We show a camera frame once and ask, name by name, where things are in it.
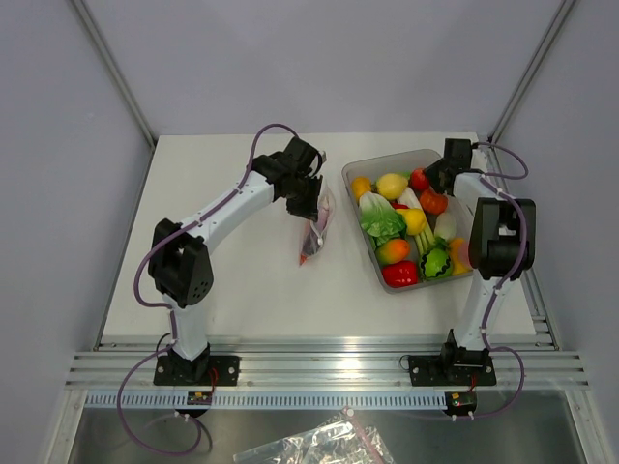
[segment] plastic bag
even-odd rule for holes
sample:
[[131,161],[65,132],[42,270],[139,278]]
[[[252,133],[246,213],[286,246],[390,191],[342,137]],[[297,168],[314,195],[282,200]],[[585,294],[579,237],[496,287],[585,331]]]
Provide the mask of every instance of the plastic bag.
[[375,427],[340,413],[313,430],[235,454],[237,464],[396,464]]
[[335,212],[336,198],[333,196],[327,183],[324,182],[318,197],[318,220],[316,222],[312,220],[306,221],[301,240],[300,266],[324,247],[325,239],[327,238],[327,228],[331,224]]

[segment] red tomato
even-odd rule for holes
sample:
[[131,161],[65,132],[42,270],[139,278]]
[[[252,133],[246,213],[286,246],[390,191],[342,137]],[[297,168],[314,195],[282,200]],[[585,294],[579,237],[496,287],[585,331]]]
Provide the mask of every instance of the red tomato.
[[415,285],[418,281],[417,266],[412,261],[400,261],[399,263],[385,266],[382,269],[382,273],[385,283],[394,288]]
[[429,189],[429,180],[424,174],[424,168],[419,167],[413,171],[410,175],[410,187],[414,190],[427,190]]

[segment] gray bin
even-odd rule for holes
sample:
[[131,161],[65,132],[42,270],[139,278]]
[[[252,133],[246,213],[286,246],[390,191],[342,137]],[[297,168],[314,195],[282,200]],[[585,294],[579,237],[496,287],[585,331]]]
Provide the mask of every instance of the gray bin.
[[[359,211],[359,206],[357,205],[357,200],[355,200],[355,195],[352,192],[350,184],[357,177],[367,177],[372,182],[376,182],[376,180],[382,176],[383,174],[387,174],[389,172],[409,172],[418,167],[428,167],[433,162],[440,160],[441,156],[436,153],[434,150],[415,150],[413,152],[404,152],[397,153],[395,155],[388,155],[386,157],[372,158],[372,159],[363,159],[361,161],[355,161],[348,163],[342,170],[341,175],[343,177],[344,183],[346,184],[346,191],[348,192],[348,199],[350,200],[350,204],[355,211],[355,216],[357,217],[357,224],[359,225],[359,230],[364,236],[364,241],[366,242],[366,247],[368,249],[369,259],[371,260],[374,269],[376,270],[376,276],[380,281],[380,284],[383,286],[387,293],[400,293],[407,292],[410,290],[416,290],[418,288],[427,287],[429,285],[438,285],[442,282],[447,282],[449,280],[453,280],[455,278],[461,278],[464,276],[469,276],[471,273],[454,275],[445,278],[439,278],[432,281],[420,282],[416,285],[410,285],[408,287],[394,288],[387,285],[383,275],[381,273],[381,266],[378,264],[376,260],[376,256],[374,251],[371,249],[371,242],[369,241],[368,234],[361,227],[361,212]],[[452,196],[449,197],[449,205],[447,207],[447,211],[454,215],[457,224],[457,237],[462,237],[465,240],[468,240],[471,235],[471,227],[473,226],[473,215],[468,210],[468,208],[464,207],[457,199]],[[434,223],[436,221],[436,216],[428,215],[427,221],[430,224],[432,230],[434,230]],[[419,253],[417,252],[417,247],[415,246],[415,241],[412,237],[406,237],[406,240],[411,245],[410,254],[406,259],[417,263],[419,266]]]

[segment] white table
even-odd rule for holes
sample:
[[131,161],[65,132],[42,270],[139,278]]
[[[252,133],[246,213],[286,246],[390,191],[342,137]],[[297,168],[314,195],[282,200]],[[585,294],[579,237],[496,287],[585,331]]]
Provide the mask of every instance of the white table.
[[[473,132],[302,134],[328,162],[322,173],[338,201],[324,250],[299,267],[303,220],[283,200],[256,213],[230,234],[212,256],[215,285],[201,303],[207,334],[243,339],[330,336],[445,336],[462,312],[471,278],[397,295],[378,283],[346,197],[342,167],[353,160],[430,148],[443,152],[446,137],[477,140]],[[283,149],[288,134],[265,134],[259,154]],[[137,211],[133,232],[103,332],[103,340],[168,332],[165,311],[133,298],[135,269],[162,218],[181,220],[237,181],[247,164],[252,135],[162,136]],[[145,272],[142,294],[160,301]],[[496,334],[535,330],[521,285],[498,316]]]

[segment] white wall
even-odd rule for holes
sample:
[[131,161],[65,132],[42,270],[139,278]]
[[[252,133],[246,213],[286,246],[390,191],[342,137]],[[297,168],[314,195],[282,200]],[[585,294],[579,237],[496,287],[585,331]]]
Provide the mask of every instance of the white wall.
[[488,132],[559,0],[89,1],[157,133]]
[[531,167],[512,188],[538,205],[535,267],[564,348],[583,355],[617,455],[618,17],[616,0],[580,2],[501,140]]
[[149,159],[63,0],[0,5],[0,450],[36,462]]

